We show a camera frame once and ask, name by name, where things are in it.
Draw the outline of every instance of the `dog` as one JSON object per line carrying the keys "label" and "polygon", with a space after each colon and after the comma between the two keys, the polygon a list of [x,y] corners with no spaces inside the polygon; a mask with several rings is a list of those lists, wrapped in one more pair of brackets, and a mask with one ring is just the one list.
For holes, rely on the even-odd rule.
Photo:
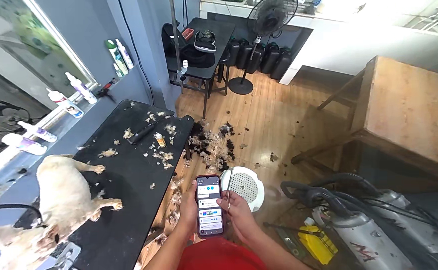
{"label": "dog", "polygon": [[37,169],[43,225],[24,230],[0,226],[0,270],[35,270],[87,220],[97,221],[101,208],[122,208],[119,199],[90,197],[89,185],[80,172],[101,174],[103,165],[91,166],[73,155],[50,155]]}

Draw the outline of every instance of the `notification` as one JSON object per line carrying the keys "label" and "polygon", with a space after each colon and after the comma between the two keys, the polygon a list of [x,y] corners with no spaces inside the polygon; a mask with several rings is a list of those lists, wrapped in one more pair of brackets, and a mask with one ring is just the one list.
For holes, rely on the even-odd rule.
{"label": "notification", "polygon": [[211,207],[219,207],[217,204],[217,199],[204,199],[199,200],[199,208],[211,208]]}
{"label": "notification", "polygon": [[221,216],[199,218],[199,224],[215,223],[215,222],[221,222],[221,221],[222,221]]}
{"label": "notification", "polygon": [[199,225],[199,228],[201,230],[217,230],[222,229],[222,222],[216,222],[216,223],[208,223],[208,224],[201,224]]}
{"label": "notification", "polygon": [[220,216],[220,214],[221,214],[220,208],[210,209],[210,210],[201,210],[201,211],[199,211],[199,218]]}
{"label": "notification", "polygon": [[211,184],[211,185],[200,185],[197,187],[197,194],[211,194],[211,193],[219,193],[219,185],[218,184]]}

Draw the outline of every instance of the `dog leg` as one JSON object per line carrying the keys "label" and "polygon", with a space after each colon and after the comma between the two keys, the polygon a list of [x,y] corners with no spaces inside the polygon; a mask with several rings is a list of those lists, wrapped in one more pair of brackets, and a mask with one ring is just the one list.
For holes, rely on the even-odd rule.
{"label": "dog leg", "polygon": [[77,160],[73,160],[73,161],[75,168],[78,169],[79,172],[91,171],[91,172],[96,172],[96,174],[100,175],[105,170],[105,166],[103,165],[91,166]]}
{"label": "dog leg", "polygon": [[100,218],[102,207],[112,206],[114,210],[122,209],[121,199],[93,199],[92,204],[96,207],[94,213],[90,217],[90,220],[93,222]]}

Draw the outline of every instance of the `person's right hand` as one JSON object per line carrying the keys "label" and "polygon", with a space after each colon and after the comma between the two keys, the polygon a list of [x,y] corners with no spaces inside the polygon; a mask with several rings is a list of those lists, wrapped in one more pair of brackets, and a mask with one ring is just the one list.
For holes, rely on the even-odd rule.
{"label": "person's right hand", "polygon": [[[227,190],[222,192],[222,198],[226,198]],[[247,201],[234,191],[229,193],[229,202],[225,199],[217,199],[217,204],[228,213],[232,226],[239,239],[249,245],[249,239],[261,232],[261,228],[255,222]]]}

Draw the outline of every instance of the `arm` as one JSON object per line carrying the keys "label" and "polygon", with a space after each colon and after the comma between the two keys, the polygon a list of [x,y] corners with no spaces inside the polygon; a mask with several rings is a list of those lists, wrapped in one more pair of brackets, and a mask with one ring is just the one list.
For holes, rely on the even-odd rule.
{"label": "arm", "polygon": [[196,227],[198,213],[194,198],[196,189],[197,182],[192,180],[191,187],[182,196],[179,222],[144,270],[176,270],[179,266],[187,240]]}
{"label": "arm", "polygon": [[[230,209],[228,217],[232,221],[234,232],[239,239],[247,244],[252,251],[264,262],[269,270],[311,270],[304,263],[297,260],[292,254],[285,251],[276,241],[267,236],[252,216],[249,205],[237,193],[230,192]],[[217,199],[222,209],[228,210],[226,200]]]}

